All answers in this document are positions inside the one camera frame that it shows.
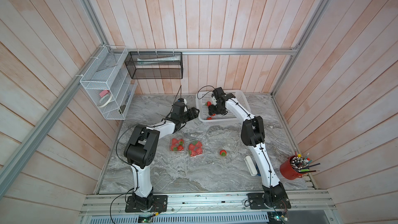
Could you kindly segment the clear plastic clamshell container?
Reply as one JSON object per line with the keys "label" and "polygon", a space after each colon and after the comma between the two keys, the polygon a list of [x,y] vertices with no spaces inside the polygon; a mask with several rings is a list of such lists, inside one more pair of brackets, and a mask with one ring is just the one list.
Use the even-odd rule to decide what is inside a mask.
{"label": "clear plastic clamshell container", "polygon": [[192,142],[190,142],[189,144],[193,144],[193,145],[196,145],[196,143],[197,143],[197,141],[192,141]]}

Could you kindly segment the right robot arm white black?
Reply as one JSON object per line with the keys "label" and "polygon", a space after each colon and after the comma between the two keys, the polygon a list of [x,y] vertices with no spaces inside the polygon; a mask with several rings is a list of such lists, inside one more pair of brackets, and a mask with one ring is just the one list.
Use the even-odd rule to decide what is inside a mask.
{"label": "right robot arm white black", "polygon": [[212,91],[211,105],[208,106],[211,115],[232,113],[242,124],[240,138],[251,151],[257,168],[260,171],[263,202],[269,208],[291,208],[286,190],[273,169],[265,145],[263,119],[245,109],[232,93],[225,93],[219,87]]}

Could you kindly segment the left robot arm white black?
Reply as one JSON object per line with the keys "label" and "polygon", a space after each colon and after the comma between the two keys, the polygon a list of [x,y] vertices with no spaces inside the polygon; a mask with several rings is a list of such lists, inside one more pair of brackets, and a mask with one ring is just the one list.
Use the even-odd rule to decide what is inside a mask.
{"label": "left robot arm white black", "polygon": [[154,160],[159,139],[179,131],[187,122],[199,117],[200,110],[188,108],[185,99],[177,100],[171,111],[153,125],[138,124],[134,127],[123,155],[134,173],[135,196],[140,200],[149,200],[153,196],[150,181],[150,165]]}

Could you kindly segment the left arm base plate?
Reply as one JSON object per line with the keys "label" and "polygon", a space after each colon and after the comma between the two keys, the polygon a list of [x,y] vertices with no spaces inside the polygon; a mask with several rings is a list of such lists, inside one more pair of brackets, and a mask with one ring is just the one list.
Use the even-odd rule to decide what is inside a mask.
{"label": "left arm base plate", "polygon": [[149,195],[142,198],[136,194],[132,194],[127,198],[125,207],[126,213],[162,213],[167,211],[168,196],[167,195]]}

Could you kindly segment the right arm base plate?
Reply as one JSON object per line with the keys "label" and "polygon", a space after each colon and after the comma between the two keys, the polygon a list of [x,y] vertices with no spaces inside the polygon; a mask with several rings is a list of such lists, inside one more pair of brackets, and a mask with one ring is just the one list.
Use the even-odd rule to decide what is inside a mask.
{"label": "right arm base plate", "polygon": [[249,207],[251,209],[290,209],[291,203],[286,193],[266,194],[249,193],[247,194]]}

